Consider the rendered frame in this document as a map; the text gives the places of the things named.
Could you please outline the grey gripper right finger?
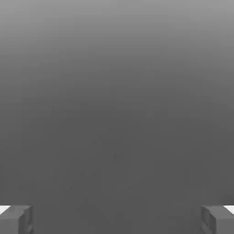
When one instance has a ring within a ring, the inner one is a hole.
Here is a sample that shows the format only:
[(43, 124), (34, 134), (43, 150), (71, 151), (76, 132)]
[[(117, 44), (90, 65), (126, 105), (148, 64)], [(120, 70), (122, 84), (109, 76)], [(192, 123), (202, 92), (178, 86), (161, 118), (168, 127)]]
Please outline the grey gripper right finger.
[(234, 205), (202, 206), (203, 234), (234, 234)]

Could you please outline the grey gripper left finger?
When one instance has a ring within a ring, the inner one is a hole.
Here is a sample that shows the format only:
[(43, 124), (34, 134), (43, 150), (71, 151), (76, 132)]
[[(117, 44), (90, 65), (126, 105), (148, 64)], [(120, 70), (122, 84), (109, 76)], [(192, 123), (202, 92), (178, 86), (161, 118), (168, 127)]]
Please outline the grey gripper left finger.
[(0, 234), (34, 234), (33, 206), (0, 205)]

